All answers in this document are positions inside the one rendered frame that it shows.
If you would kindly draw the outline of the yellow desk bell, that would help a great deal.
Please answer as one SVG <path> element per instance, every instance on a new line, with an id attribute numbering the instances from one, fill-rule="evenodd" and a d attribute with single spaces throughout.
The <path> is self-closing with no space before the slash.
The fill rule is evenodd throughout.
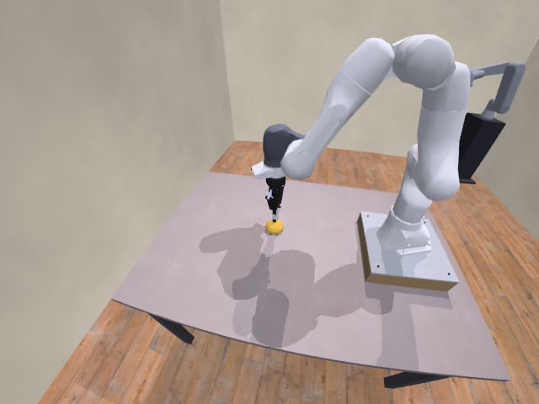
<path id="1" fill-rule="evenodd" d="M 283 232 L 283 223 L 280 220 L 274 220 L 271 219 L 266 223 L 265 230 L 269 234 L 275 234 L 278 235 L 279 233 Z"/>

